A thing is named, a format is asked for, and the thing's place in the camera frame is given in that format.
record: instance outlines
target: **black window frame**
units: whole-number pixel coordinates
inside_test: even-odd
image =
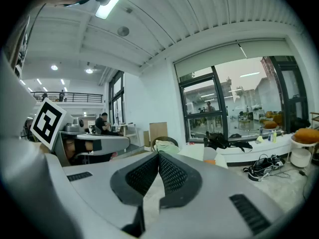
[[[114,95],[114,85],[115,83],[121,79],[121,89]],[[124,107],[123,107],[123,100],[124,100],[124,72],[118,71],[116,75],[112,78],[112,80],[109,82],[109,112],[110,109],[112,109],[112,115],[113,115],[113,123],[116,122],[115,116],[114,116],[114,101],[116,101],[118,98],[121,97],[121,111],[122,111],[122,118],[124,118]]]
[[[281,87],[281,92],[283,94],[283,104],[282,105],[282,112],[284,114],[284,120],[283,120],[283,130],[286,133],[291,133],[291,117],[290,117],[290,106],[293,104],[296,104],[298,102],[302,103],[302,116],[303,119],[307,119],[308,115],[308,102],[307,102],[307,94],[305,89],[304,81],[301,77],[300,69],[298,67],[298,64],[296,63],[296,60],[293,56],[285,56],[287,58],[287,61],[277,61],[275,56],[269,56],[271,59],[271,62],[273,63],[273,66],[275,68],[279,84]],[[188,119],[193,118],[202,118],[202,117],[211,117],[211,116],[222,116],[223,121],[223,135],[225,139],[228,139],[229,141],[254,141],[257,139],[258,136],[252,136],[245,139],[229,139],[228,138],[228,121],[227,121],[227,111],[226,111],[226,103],[222,91],[222,87],[218,78],[218,74],[216,72],[215,66],[211,66],[212,72],[206,75],[202,75],[190,80],[186,80],[181,82],[181,77],[178,78],[178,84],[179,84],[179,92],[181,97],[181,103],[182,103],[182,110],[183,110],[183,120],[184,120],[184,128],[185,128],[185,139],[186,142],[192,141],[195,143],[203,143],[203,140],[201,139],[190,139],[189,138],[189,130],[187,126]],[[293,70],[294,74],[297,76],[297,85],[300,91],[300,97],[289,99],[288,96],[288,90],[286,87],[285,79],[283,76],[283,71],[286,70]],[[186,109],[186,98],[184,96],[183,89],[189,86],[193,86],[198,83],[202,83],[205,81],[213,80],[215,84],[215,90],[219,105],[218,111],[213,111],[209,113],[197,113],[197,114],[187,114]]]

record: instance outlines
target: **sky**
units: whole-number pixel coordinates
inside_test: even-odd
[[[229,77],[232,80],[232,90],[236,90],[237,87],[242,86],[244,90],[255,89],[262,78],[266,77],[266,73],[264,67],[262,65],[260,58],[249,58],[249,59],[241,59],[236,61],[231,61],[219,65],[215,65],[216,72],[218,74],[219,81],[225,82]],[[211,68],[204,68],[195,72],[195,77],[205,75],[211,73]],[[251,75],[247,77],[240,78],[241,75],[257,73],[256,75]],[[199,89],[202,87],[212,85],[212,81],[207,81],[203,83],[199,83],[190,87],[185,88],[185,92]]]

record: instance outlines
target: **window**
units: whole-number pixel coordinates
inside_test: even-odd
[[[230,140],[255,140],[265,121],[290,133],[307,119],[305,86],[292,56],[239,59],[212,65],[179,78],[186,141],[201,141],[206,131]]]
[[[111,80],[109,85],[109,109],[110,109],[110,122],[112,124],[122,124],[124,122],[124,109],[123,109],[123,86],[124,72],[119,71]]]

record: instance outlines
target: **balcony railing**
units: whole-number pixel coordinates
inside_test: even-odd
[[[102,96],[98,94],[89,94],[89,93],[74,93],[74,92],[63,92],[64,96],[61,96],[62,92],[31,92],[37,102],[42,102],[45,96],[53,102],[85,102],[85,103],[101,103]]]

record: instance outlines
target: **bottle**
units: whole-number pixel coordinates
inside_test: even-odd
[[[274,131],[273,142],[276,142],[276,140],[277,140],[277,132]]]
[[[274,131],[272,130],[270,135],[270,141],[273,141],[273,140],[274,140]]]

